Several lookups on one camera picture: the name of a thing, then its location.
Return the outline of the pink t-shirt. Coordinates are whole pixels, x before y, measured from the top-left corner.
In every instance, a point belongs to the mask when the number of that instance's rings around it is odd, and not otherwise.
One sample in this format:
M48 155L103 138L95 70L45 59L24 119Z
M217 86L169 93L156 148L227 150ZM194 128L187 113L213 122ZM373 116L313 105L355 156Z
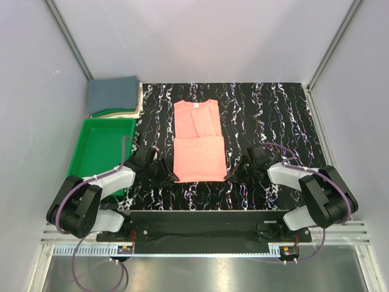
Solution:
M180 183L223 182L224 137L216 100L174 104L173 172Z

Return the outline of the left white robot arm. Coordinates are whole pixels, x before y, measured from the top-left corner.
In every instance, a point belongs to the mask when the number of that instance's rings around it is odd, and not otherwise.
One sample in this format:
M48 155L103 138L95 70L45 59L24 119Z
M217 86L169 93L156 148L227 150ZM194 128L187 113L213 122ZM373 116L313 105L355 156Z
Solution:
M110 232L119 241L131 235L124 215L100 209L101 200L135 182L146 181L162 188L179 181L154 147L140 147L112 170L80 178L68 176L46 214L46 221L61 234L84 238L92 232Z

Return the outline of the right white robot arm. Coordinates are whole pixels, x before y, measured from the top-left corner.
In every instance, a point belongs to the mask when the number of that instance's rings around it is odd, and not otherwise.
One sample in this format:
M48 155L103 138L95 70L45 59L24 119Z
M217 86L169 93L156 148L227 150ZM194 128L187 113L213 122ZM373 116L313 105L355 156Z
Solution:
M283 215L276 225L276 234L283 241L292 240L298 230L311 226L326 229L334 224L343 224L358 211L359 205L335 167L326 165L311 169L292 165L294 153L284 160L272 159L265 146L276 146L265 142L249 147L237 165L224 177L226 181L244 184L250 179L259 181L267 178L272 184L282 185L302 193L305 205Z

